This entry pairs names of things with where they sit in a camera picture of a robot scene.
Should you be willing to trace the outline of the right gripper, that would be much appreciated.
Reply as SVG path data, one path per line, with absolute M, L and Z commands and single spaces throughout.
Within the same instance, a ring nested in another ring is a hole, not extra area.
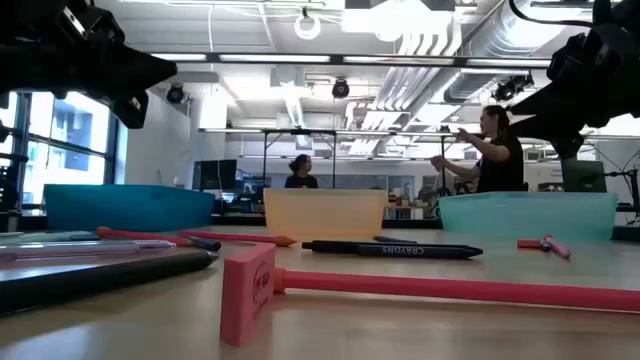
M 617 24 L 597 25 L 570 37 L 547 69 L 551 85 L 508 109 L 513 115 L 572 115 L 600 128 L 616 117 L 640 118 L 640 35 Z M 509 126 L 521 138 L 571 141 L 577 126 L 563 119 L 527 118 Z

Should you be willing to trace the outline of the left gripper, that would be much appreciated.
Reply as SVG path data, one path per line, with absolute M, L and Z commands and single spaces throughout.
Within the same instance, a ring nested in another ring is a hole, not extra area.
M 177 73 L 175 62 L 126 46 L 111 11 L 86 0 L 49 4 L 56 50 L 49 90 L 54 94 L 80 90 L 98 99 L 130 98 Z

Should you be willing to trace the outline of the pink pencil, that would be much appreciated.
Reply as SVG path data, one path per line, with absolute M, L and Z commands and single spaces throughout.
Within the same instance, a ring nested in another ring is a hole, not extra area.
M 183 237 L 197 237 L 202 239 L 218 240 L 218 241 L 236 241 L 236 242 L 253 242 L 253 243 L 269 243 L 278 247 L 289 247 L 297 243 L 296 240 L 285 236 L 269 236 L 255 234 L 234 234 L 234 233 L 216 233 L 186 230 L 179 233 Z
M 193 247 L 194 243 L 186 238 L 163 235 L 158 233 L 143 233 L 125 230 L 114 230 L 108 227 L 98 227 L 96 235 L 102 239 L 128 239 L 128 240 L 164 240 L 179 247 Z
M 551 252 L 555 255 L 563 258 L 565 260 L 569 260 L 571 258 L 571 252 L 568 248 L 561 245 L 555 238 L 551 235 L 545 235 L 542 240 L 546 240 L 551 245 Z
M 274 269 L 272 280 L 276 292 L 306 289 L 640 313 L 640 290 L 301 272 L 284 268 Z

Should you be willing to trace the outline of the clear pen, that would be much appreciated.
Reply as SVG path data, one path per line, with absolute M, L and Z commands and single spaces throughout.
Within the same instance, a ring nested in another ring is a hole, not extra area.
M 0 263 L 29 259 L 92 257 L 175 250 L 166 240 L 31 242 L 0 245 Z

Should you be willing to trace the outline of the navy crayon with white print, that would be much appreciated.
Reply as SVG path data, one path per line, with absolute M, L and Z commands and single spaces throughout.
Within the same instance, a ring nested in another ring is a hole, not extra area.
M 366 257 L 398 257 L 425 259 L 468 259 L 484 251 L 470 246 L 428 245 L 359 245 L 356 254 Z

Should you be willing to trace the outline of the pale teal pen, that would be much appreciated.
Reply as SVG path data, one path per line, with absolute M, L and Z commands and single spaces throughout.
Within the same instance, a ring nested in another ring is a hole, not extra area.
M 19 235 L 0 234 L 0 245 L 68 241 L 74 235 L 75 232 L 24 233 Z

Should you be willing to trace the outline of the matte black pen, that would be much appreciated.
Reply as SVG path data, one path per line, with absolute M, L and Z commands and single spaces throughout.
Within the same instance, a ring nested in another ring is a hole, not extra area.
M 193 251 L 0 280 L 0 316 L 200 271 L 217 259 L 216 253 Z

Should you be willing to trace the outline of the black click pen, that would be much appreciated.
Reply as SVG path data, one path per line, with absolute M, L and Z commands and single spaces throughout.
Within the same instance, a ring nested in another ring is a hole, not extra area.
M 327 240 L 314 240 L 309 242 L 302 242 L 302 249 L 312 250 L 314 252 L 321 253 L 338 253 L 338 254 L 355 254 L 358 246 L 360 245 L 428 245 L 428 246 L 440 246 L 444 248 L 462 247 L 463 245 L 435 245 L 435 244 L 417 244 L 417 243 L 373 243 L 373 242 L 349 242 L 349 241 L 327 241 Z

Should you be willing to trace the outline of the person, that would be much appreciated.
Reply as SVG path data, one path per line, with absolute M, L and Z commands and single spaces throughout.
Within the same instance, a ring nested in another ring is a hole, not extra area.
M 519 139 L 509 132 L 510 119 L 504 107 L 488 105 L 480 116 L 479 135 L 460 128 L 457 139 L 473 146 L 481 158 L 471 168 L 434 156 L 431 164 L 449 170 L 465 181 L 476 180 L 476 192 L 526 191 L 523 151 Z
M 285 181 L 285 188 L 317 189 L 317 179 L 310 174 L 312 169 L 311 157 L 305 154 L 298 155 L 289 163 L 292 174 Z

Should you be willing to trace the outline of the black monitor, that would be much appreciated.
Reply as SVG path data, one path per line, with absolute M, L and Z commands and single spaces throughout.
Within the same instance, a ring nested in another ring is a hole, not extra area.
M 561 162 L 565 192 L 605 193 L 604 166 L 600 161 L 565 159 Z
M 233 190 L 236 182 L 236 160 L 207 160 L 194 163 L 192 189 Z

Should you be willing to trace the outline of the window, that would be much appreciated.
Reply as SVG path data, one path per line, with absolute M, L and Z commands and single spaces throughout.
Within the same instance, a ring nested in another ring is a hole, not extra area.
M 98 185 L 111 181 L 116 119 L 109 108 L 71 92 L 58 99 L 46 92 L 0 95 L 0 125 L 8 129 L 0 153 L 24 156 L 0 166 L 18 169 L 20 202 L 35 208 L 44 203 L 48 184 Z

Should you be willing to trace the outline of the teal plastic bin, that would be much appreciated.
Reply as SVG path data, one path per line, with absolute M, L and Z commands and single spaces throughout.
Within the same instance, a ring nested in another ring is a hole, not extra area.
M 445 231 L 490 239 L 609 240 L 616 209 L 614 193 L 487 192 L 439 200 Z

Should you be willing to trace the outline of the black stand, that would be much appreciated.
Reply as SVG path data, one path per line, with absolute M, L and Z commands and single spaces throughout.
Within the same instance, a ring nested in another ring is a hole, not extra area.
M 640 185 L 638 183 L 638 169 L 607 172 L 605 177 L 623 177 L 629 187 L 632 204 L 630 206 L 618 206 L 622 212 L 633 213 L 634 218 L 626 222 L 626 226 L 640 227 Z

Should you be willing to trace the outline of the silver ventilation duct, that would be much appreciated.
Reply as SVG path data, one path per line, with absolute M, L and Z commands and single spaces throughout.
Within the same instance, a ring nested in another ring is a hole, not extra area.
M 540 20 L 572 19 L 581 12 L 580 9 L 533 7 L 534 1 L 542 0 L 514 0 L 514 3 L 526 16 Z M 474 34 L 462 42 L 458 53 L 467 57 L 529 57 L 564 28 L 565 25 L 525 21 L 515 15 L 505 0 Z M 454 104 L 468 101 L 496 78 L 495 74 L 463 73 L 461 70 L 456 73 L 447 70 L 445 74 L 451 79 L 443 99 Z

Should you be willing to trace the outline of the black aluminium table frame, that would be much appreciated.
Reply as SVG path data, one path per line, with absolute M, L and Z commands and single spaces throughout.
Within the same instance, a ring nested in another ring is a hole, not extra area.
M 212 216 L 211 224 L 223 226 L 265 226 L 266 220 L 263 217 L 247 216 Z M 441 230 L 442 223 L 439 219 L 417 219 L 417 220 L 384 220 L 383 229 L 421 229 L 421 230 Z M 15 225 L 9 226 L 9 232 L 35 232 L 46 231 L 48 229 L 47 216 L 21 216 Z M 612 240 L 619 242 L 630 242 L 640 244 L 640 227 L 630 225 L 615 226 L 612 232 Z

